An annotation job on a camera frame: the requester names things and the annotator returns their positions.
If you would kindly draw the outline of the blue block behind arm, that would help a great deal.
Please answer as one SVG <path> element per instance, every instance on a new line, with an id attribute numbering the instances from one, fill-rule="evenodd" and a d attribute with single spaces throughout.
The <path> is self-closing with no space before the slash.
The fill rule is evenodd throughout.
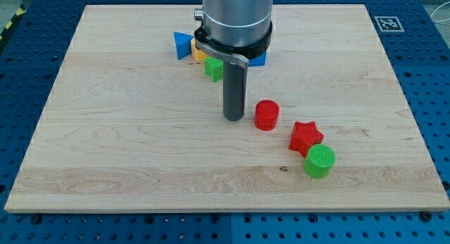
<path id="1" fill-rule="evenodd" d="M 261 54 L 260 56 L 257 56 L 256 58 L 249 60 L 249 67 L 255 67 L 255 66 L 264 66 L 266 64 L 266 51 Z"/>

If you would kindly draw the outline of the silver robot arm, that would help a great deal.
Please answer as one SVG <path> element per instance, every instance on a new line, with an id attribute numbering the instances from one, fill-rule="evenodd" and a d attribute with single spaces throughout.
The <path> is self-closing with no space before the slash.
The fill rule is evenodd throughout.
<path id="1" fill-rule="evenodd" d="M 274 0 L 202 0 L 202 21 L 195 31 L 197 43 L 248 59 L 269 47 Z"/>

